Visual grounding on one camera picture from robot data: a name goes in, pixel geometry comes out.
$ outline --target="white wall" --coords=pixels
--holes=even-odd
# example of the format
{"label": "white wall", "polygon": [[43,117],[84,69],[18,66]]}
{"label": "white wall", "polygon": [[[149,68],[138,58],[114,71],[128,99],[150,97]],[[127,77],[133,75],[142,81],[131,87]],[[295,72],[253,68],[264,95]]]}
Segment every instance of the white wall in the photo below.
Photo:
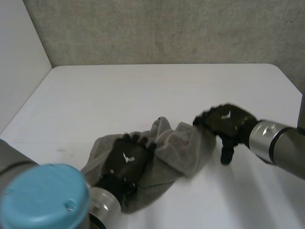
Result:
{"label": "white wall", "polygon": [[50,70],[22,0],[0,0],[0,133]]}

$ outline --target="gray towel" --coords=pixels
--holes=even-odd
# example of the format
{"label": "gray towel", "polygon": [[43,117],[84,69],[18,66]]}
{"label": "gray towel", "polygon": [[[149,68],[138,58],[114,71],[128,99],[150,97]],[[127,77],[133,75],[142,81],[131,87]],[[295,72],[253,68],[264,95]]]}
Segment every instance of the gray towel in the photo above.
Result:
{"label": "gray towel", "polygon": [[[207,163],[215,147],[215,137],[205,129],[198,130],[179,123],[172,130],[165,117],[157,119],[150,131],[138,133],[157,144],[155,157],[146,167],[137,192],[128,196],[122,205],[123,213],[133,213],[159,198],[180,177],[191,178]],[[97,139],[87,165],[81,170],[88,183],[100,179],[102,165],[115,139],[122,135],[107,135]]]}

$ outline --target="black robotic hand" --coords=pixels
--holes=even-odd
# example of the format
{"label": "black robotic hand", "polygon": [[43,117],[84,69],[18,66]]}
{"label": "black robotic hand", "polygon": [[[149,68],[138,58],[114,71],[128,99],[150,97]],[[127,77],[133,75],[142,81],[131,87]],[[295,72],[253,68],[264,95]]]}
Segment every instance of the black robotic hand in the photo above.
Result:
{"label": "black robotic hand", "polygon": [[152,159],[156,144],[147,146],[148,139],[139,135],[123,135],[117,139],[102,168],[103,175],[112,175],[136,187],[148,160]]}
{"label": "black robotic hand", "polygon": [[252,130],[257,123],[257,119],[247,111],[232,104],[225,104],[203,112],[195,118],[193,125],[208,128],[221,137],[221,163],[228,165],[232,160],[235,146],[244,143],[249,147],[249,138],[246,136],[250,133],[247,131]]}

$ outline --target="concrete wall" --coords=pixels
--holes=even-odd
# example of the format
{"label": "concrete wall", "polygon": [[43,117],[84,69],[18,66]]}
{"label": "concrete wall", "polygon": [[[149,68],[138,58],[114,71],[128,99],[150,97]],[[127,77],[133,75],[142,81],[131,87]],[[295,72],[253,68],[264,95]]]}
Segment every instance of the concrete wall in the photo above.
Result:
{"label": "concrete wall", "polygon": [[24,0],[52,65],[271,63],[305,93],[304,0]]}
{"label": "concrete wall", "polygon": [[0,133],[50,72],[21,0],[0,0]]}

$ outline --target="white table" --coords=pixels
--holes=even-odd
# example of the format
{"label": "white table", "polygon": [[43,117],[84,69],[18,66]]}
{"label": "white table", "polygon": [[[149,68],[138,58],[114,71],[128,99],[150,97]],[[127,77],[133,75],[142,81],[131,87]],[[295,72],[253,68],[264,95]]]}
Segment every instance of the white table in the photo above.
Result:
{"label": "white table", "polygon": [[[172,128],[221,103],[296,126],[301,93],[269,64],[64,66],[53,69],[1,138],[38,163],[81,169],[104,135]],[[239,146],[230,166],[212,160],[158,201],[122,217],[125,229],[300,229],[305,183]]]}

